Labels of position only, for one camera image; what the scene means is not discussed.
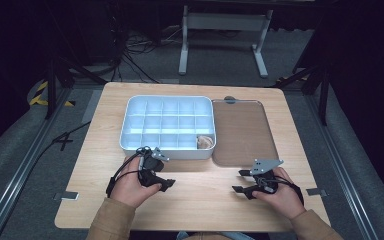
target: wooden table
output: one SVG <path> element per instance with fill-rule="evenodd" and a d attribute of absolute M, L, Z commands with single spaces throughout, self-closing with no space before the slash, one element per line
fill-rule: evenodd
<path fill-rule="evenodd" d="M 119 145 L 129 98 L 135 95 L 193 95 L 210 99 L 234 96 L 263 103 L 280 159 L 301 187 L 305 206 L 329 223 L 321 197 L 305 189 L 316 183 L 283 92 L 279 89 L 168 84 L 108 83 L 99 101 L 67 191 L 79 193 L 76 201 L 63 200 L 55 218 L 60 228 L 89 228 L 105 197 L 110 177 L 124 161 Z M 290 231 L 287 219 L 269 205 L 247 200 L 231 186 L 246 184 L 239 168 L 218 167 L 208 160 L 173 160 L 165 164 L 162 178 L 175 179 L 136 210 L 132 229 L 186 231 Z"/>

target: gray floor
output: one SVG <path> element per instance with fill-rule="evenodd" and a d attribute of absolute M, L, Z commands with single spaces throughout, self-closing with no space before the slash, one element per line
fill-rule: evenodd
<path fill-rule="evenodd" d="M 268 33 L 263 47 L 263 57 L 269 72 L 267 79 L 259 77 L 250 51 L 250 45 L 257 39 L 253 33 L 240 33 L 233 38 L 211 32 L 193 34 L 185 76 L 177 74 L 181 47 L 178 42 L 156 48 L 150 53 L 134 55 L 133 58 L 148 75 L 164 83 L 263 87 L 272 85 L 279 77 L 291 74 L 311 34 L 311 31 Z M 111 75 L 112 73 L 107 74 L 104 78 L 110 79 Z M 138 74 L 124 62 L 120 65 L 120 76 L 121 79 L 116 74 L 114 81 L 140 81 Z M 317 101 L 317 94 L 303 96 L 294 90 L 299 86 L 299 83 L 292 84 L 284 92 L 317 185 L 328 193 L 328 196 L 323 197 L 323 202 L 332 226 L 345 239 L 364 239 L 335 172 L 331 149 L 325 143 L 322 132 L 318 130 L 318 120 L 311 111 L 312 105 L 309 102 Z M 26 96 L 26 101 L 31 98 L 36 87 Z M 94 100 L 101 89 L 102 86 L 94 85 L 88 80 L 78 80 L 69 96 L 69 100 L 76 101 L 76 105 L 64 107 L 57 115 L 42 149 L 55 137 L 80 126 L 91 117 L 90 113 L 96 105 Z M 45 106 L 32 106 L 1 137 L 0 198 L 43 124 L 45 114 Z M 377 237 L 384 239 L 384 186 L 332 90 L 329 93 L 327 120 L 328 127 L 324 130 L 330 133 L 335 143 Z M 87 126 L 70 135 L 70 139 L 74 141 L 64 151 L 61 151 L 61 144 L 54 144 L 40 158 L 0 239 L 85 238 L 87 230 L 63 230 L 55 227 L 54 218 L 60 202 L 53 200 L 53 197 L 55 193 L 65 190 L 86 133 Z M 271 238 L 295 239 L 295 236 L 292 233 L 275 233 L 271 234 Z"/>

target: metal rail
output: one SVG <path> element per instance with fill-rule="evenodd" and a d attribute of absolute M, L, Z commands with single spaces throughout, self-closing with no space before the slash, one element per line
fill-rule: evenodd
<path fill-rule="evenodd" d="M 64 103 L 67 101 L 70 92 L 71 89 L 68 88 L 64 88 L 61 90 L 55 112 L 48 120 L 45 120 L 40 126 L 39 131 L 33 140 L 33 143 L 31 144 L 29 150 L 24 156 L 23 161 L 21 162 L 20 166 L 18 167 L 12 180 L 9 182 L 4 194 L 0 199 L 0 234 L 2 233 L 6 222 L 11 216 L 12 210 L 14 209 L 17 200 L 21 195 L 21 192 L 28 180 L 30 172 L 36 165 L 37 157 L 40 154 L 39 151 L 43 145 L 43 141 L 45 140 L 55 119 L 57 118 L 58 113 L 63 108 Z"/>
<path fill-rule="evenodd" d="M 348 175 L 347 169 L 344 166 L 341 155 L 339 154 L 338 149 L 336 148 L 335 143 L 332 140 L 329 129 L 326 126 L 323 126 L 320 121 L 316 100 L 311 95 L 306 95 L 305 100 L 308 106 L 310 107 L 312 116 L 317 122 L 319 130 L 323 135 L 323 139 L 325 140 L 326 145 L 329 149 L 329 153 L 332 158 L 333 169 L 339 180 L 339 183 L 341 184 L 342 190 L 344 191 L 348 204 L 350 205 L 351 211 L 353 212 L 357 225 L 360 228 L 361 234 L 363 235 L 364 239 L 378 239 L 373 225 L 370 222 L 369 217 L 367 216 L 366 210 L 364 209 L 363 203 L 360 199 L 360 195 L 354 187 L 354 184 L 351 181 L 350 176 Z"/>

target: hand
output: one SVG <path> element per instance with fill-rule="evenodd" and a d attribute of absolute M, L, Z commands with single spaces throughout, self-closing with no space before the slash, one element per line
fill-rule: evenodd
<path fill-rule="evenodd" d="M 283 177 L 290 183 L 293 183 L 288 173 L 281 168 L 273 169 L 274 175 Z M 279 184 L 275 194 L 266 194 L 263 192 L 254 191 L 252 195 L 260 200 L 269 203 L 276 211 L 288 218 L 289 220 L 297 217 L 301 213 L 307 211 L 302 205 L 296 192 L 285 184 Z"/>
<path fill-rule="evenodd" d="M 139 160 L 137 157 L 133 159 L 124 169 L 121 171 L 120 176 L 126 174 L 119 179 L 111 192 L 110 198 L 119 202 L 125 203 L 134 208 L 138 208 L 146 199 L 157 193 L 161 184 L 154 184 L 150 187 L 143 187 L 138 179 Z"/>

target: sleeve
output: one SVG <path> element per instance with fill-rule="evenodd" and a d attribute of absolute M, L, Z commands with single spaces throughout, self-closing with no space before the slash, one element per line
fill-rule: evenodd
<path fill-rule="evenodd" d="M 89 229 L 86 239 L 129 239 L 135 208 L 105 198 Z"/>
<path fill-rule="evenodd" d="M 291 220 L 298 239 L 337 240 L 342 237 L 327 225 L 313 210 L 306 211 Z"/>

